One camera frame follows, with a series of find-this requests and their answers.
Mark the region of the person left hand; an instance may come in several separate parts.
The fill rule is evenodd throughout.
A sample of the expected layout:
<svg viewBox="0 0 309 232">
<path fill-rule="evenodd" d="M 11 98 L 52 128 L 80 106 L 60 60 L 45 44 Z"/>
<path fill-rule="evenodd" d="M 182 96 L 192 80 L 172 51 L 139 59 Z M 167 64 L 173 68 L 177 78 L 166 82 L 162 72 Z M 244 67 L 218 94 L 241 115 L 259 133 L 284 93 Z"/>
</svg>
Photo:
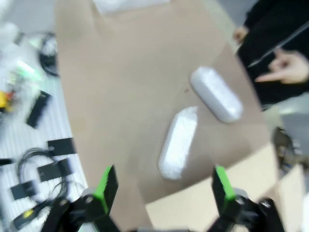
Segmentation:
<svg viewBox="0 0 309 232">
<path fill-rule="evenodd" d="M 301 84 L 309 78 L 309 61 L 297 51 L 277 49 L 275 59 L 268 66 L 269 72 L 255 82 L 280 81 L 283 84 Z"/>
</svg>

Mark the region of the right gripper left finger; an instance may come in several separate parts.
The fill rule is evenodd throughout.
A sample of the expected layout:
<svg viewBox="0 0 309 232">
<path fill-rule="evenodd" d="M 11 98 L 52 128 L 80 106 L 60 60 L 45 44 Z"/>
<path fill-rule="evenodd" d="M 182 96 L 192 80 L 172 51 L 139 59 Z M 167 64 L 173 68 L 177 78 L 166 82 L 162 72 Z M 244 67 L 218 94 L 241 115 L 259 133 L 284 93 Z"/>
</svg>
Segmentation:
<svg viewBox="0 0 309 232">
<path fill-rule="evenodd" d="M 47 232 L 77 232 L 85 223 L 95 227 L 96 232 L 117 232 L 118 226 L 110 216 L 118 190 L 115 166 L 109 166 L 96 190 L 71 202 L 57 198 L 45 221 Z"/>
</svg>

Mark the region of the person right hand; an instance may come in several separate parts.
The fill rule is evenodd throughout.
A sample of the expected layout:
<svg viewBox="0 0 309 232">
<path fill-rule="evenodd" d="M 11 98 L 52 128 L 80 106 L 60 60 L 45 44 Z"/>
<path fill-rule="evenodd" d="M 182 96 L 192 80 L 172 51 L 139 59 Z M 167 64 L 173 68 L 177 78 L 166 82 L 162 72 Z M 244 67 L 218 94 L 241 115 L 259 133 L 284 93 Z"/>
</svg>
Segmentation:
<svg viewBox="0 0 309 232">
<path fill-rule="evenodd" d="M 247 36 L 249 30 L 245 26 L 240 26 L 235 29 L 233 33 L 233 39 L 234 41 L 240 45 L 243 43 L 245 37 Z"/>
</svg>

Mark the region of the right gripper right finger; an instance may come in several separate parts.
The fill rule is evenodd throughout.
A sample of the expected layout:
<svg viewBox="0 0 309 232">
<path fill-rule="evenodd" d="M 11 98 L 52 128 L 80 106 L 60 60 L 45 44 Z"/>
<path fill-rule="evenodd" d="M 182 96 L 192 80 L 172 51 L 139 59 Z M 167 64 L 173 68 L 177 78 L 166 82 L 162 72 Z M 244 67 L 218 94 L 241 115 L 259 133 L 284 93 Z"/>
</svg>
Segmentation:
<svg viewBox="0 0 309 232">
<path fill-rule="evenodd" d="M 236 225 L 244 226 L 250 232 L 284 231 L 274 201 L 263 198 L 255 203 L 236 194 L 224 167 L 213 168 L 211 187 L 219 213 L 211 226 L 213 232 L 230 232 Z"/>
</svg>

